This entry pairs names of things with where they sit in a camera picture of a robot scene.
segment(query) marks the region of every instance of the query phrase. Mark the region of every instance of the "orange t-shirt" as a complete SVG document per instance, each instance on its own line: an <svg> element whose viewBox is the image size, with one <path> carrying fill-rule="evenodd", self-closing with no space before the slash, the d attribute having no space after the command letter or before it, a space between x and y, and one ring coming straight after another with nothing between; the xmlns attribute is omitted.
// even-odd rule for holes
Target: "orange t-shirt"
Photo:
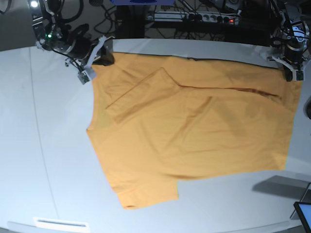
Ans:
<svg viewBox="0 0 311 233"><path fill-rule="evenodd" d="M87 133L124 208L178 199L178 180L285 168L301 83L237 62L114 56L94 66Z"/></svg>

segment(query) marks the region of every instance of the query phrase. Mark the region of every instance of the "monitor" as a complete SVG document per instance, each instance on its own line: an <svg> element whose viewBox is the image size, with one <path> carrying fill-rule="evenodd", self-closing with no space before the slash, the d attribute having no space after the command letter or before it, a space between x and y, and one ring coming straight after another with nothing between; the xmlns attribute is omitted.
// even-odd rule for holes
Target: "monitor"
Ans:
<svg viewBox="0 0 311 233"><path fill-rule="evenodd" d="M311 203L295 202L294 207L306 233L311 233Z"/></svg>

